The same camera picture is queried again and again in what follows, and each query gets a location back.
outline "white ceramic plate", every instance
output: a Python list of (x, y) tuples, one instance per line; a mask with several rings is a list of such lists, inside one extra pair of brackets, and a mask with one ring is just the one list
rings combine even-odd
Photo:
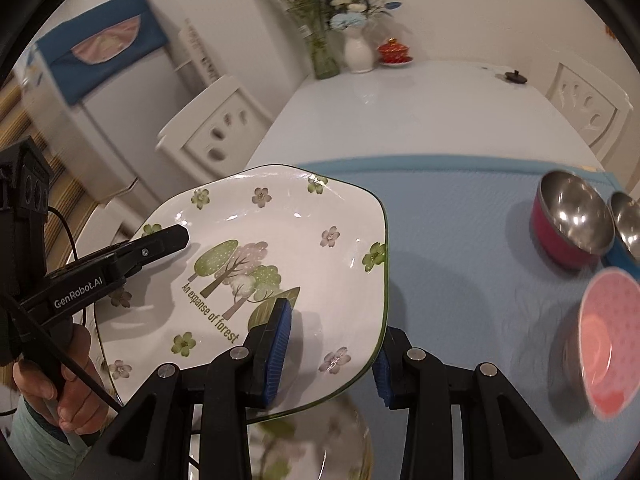
[[(373, 466), (369, 428), (346, 394), (303, 413), (248, 427), (256, 480), (369, 480)], [(198, 461), (200, 436), (191, 442)], [(190, 480), (198, 471), (189, 466)]]
[(386, 326), (386, 221), (359, 187), (289, 166), (263, 166), (162, 204), (134, 238), (180, 223), (183, 251), (95, 304), (113, 387), (127, 402), (157, 366), (209, 363), (294, 306), (280, 391), (267, 413), (333, 397), (371, 365)]

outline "person's arm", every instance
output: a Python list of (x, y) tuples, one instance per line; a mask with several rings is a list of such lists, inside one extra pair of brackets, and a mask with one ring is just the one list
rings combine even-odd
[(49, 423), (42, 418), (39, 424), (33, 414), (39, 415), (20, 397), (8, 439), (11, 450), (31, 480), (69, 480), (85, 454), (76, 453), (66, 439), (62, 442), (52, 434), (58, 430), (64, 438), (60, 428), (50, 425), (47, 431), (40, 424)]
[[(74, 325), (69, 356), (102, 384), (89, 359), (91, 336)], [(20, 359), (14, 365), (14, 380), (22, 393), (12, 424), (9, 445), (33, 480), (69, 480), (85, 453), (75, 452), (62, 430), (77, 434), (95, 433), (106, 420), (108, 407), (66, 367), (66, 379), (58, 402), (59, 421), (49, 413), (44, 399), (55, 399), (55, 386), (32, 362)]]

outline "screw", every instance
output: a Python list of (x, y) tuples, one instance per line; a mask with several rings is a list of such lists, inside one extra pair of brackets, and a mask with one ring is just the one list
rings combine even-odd
[(427, 357), (427, 352), (425, 352), (422, 348), (409, 348), (406, 351), (406, 356), (411, 359), (411, 361), (422, 361), (425, 357)]
[(235, 359), (235, 360), (244, 359), (249, 355), (249, 351), (244, 346), (234, 346), (229, 351), (229, 355), (231, 356), (232, 359)]
[(175, 374), (175, 365), (165, 364), (158, 368), (158, 376), (163, 379), (171, 377), (173, 374)]
[(498, 374), (498, 368), (491, 363), (482, 363), (480, 365), (480, 371), (482, 375), (486, 375), (487, 377), (494, 377)]

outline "red teapot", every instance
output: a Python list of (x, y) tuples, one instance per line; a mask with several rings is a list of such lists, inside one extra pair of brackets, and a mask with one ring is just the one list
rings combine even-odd
[(382, 63), (406, 63), (411, 58), (407, 56), (409, 47), (399, 43), (396, 38), (391, 38), (385, 44), (378, 47), (380, 53), (380, 61)]

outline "hand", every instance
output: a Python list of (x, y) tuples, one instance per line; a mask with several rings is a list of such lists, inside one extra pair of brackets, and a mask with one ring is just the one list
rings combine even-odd
[[(67, 354), (102, 386), (98, 371), (89, 359), (90, 346), (89, 331), (75, 324)], [(107, 418), (109, 407), (64, 365), (62, 376), (66, 383), (58, 400), (60, 420), (56, 422), (44, 403), (44, 399), (51, 400), (58, 396), (56, 387), (37, 364), (22, 358), (14, 364), (14, 381), (24, 399), (52, 425), (59, 426), (67, 433), (75, 431), (77, 434), (89, 434), (100, 430)]]

